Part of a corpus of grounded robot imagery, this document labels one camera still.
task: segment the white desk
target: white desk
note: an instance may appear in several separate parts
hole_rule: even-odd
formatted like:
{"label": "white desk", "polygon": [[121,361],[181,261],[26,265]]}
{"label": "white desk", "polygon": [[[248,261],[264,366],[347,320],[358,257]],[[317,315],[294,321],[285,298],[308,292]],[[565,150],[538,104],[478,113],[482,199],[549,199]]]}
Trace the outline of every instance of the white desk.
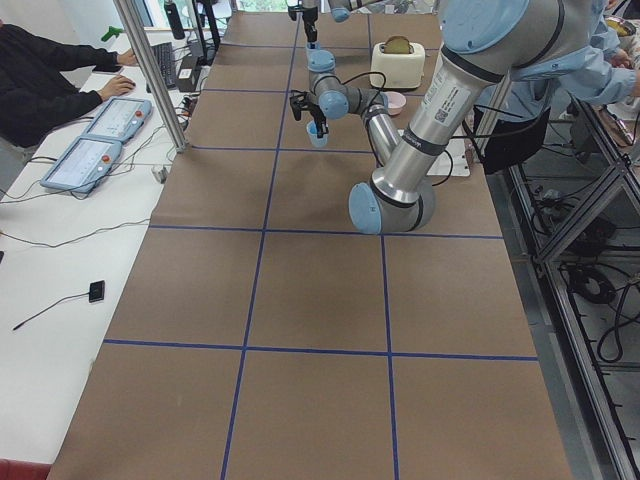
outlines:
{"label": "white desk", "polygon": [[[149,35],[152,44],[171,40],[166,32]],[[127,48],[128,41],[121,36],[111,50]],[[126,67],[123,74],[137,84],[130,97],[153,100],[140,68]],[[105,74],[92,74],[83,90],[101,88],[108,79]],[[170,92],[174,105],[183,95]],[[121,158],[161,125],[154,111]],[[53,132],[35,156],[57,158],[86,126],[86,122],[77,123]],[[60,194],[2,204],[0,228],[19,238],[56,244],[99,228],[147,219],[162,191],[151,173],[152,165],[170,163],[175,155],[172,147],[162,128],[136,155],[132,171],[106,178],[87,199]],[[24,193],[51,165],[37,162],[24,168],[10,195]],[[41,193],[45,190],[36,184],[28,197]],[[0,250],[5,252],[0,263],[0,458],[47,464],[55,460],[145,231],[146,225],[127,226],[59,248],[0,237]],[[89,283],[96,280],[106,281],[103,302],[89,304],[86,297],[63,302],[12,331],[60,298],[87,292]]]}

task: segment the black box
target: black box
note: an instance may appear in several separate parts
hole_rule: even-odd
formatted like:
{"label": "black box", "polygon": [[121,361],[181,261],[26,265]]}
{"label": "black box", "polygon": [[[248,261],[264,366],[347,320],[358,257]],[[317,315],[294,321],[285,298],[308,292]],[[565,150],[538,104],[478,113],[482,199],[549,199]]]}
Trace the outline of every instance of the black box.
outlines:
{"label": "black box", "polygon": [[176,85],[181,92],[195,92],[200,79],[202,67],[198,65],[198,59],[192,55],[187,55],[180,63],[176,77]]}

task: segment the blue cup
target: blue cup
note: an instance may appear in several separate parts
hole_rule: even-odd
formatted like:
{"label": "blue cup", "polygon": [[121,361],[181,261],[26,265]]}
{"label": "blue cup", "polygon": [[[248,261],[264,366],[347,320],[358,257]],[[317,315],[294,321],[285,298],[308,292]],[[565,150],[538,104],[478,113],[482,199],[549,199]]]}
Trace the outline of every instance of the blue cup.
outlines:
{"label": "blue cup", "polygon": [[329,134],[325,133],[322,138],[318,138],[318,129],[316,128],[316,122],[311,120],[307,123],[307,134],[309,135],[309,140],[311,140],[311,144],[316,148],[322,148],[327,145],[329,141]]}

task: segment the light blue shirt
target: light blue shirt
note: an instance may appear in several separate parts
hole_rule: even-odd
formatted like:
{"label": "light blue shirt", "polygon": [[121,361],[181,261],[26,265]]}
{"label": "light blue shirt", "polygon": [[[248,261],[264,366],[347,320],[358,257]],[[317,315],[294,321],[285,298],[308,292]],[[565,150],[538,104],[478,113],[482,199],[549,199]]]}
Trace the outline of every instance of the light blue shirt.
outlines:
{"label": "light blue shirt", "polygon": [[[597,105],[619,102],[631,93],[636,83],[636,71],[614,68],[608,62],[618,50],[620,42],[618,35],[607,26],[602,15],[605,3],[606,0],[592,0],[590,27],[593,33],[584,66],[550,80],[513,82],[501,110],[521,118],[501,114],[501,120],[524,122],[536,118],[548,106],[548,100],[559,87],[580,100]],[[489,105],[494,89],[495,86],[486,88],[476,104]]]}

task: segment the blue joint cap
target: blue joint cap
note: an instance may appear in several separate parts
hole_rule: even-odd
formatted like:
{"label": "blue joint cap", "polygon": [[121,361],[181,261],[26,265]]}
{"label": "blue joint cap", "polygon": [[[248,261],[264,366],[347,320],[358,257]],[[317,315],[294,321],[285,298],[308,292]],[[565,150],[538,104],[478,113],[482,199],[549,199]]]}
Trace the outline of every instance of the blue joint cap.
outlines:
{"label": "blue joint cap", "polygon": [[332,8],[331,15],[336,23],[342,23],[349,18],[349,10],[345,7]]}
{"label": "blue joint cap", "polygon": [[336,67],[336,59],[327,50],[307,49],[307,68],[314,73],[331,72]]}
{"label": "blue joint cap", "polygon": [[459,55],[492,47],[522,19],[530,0],[450,0],[442,18],[444,44]]}
{"label": "blue joint cap", "polygon": [[380,206],[371,187],[366,183],[359,183],[351,189],[349,216],[359,232],[377,235],[382,231]]}
{"label": "blue joint cap", "polygon": [[337,120],[349,113],[349,102],[344,93],[336,90],[327,90],[318,97],[318,105],[325,117]]}

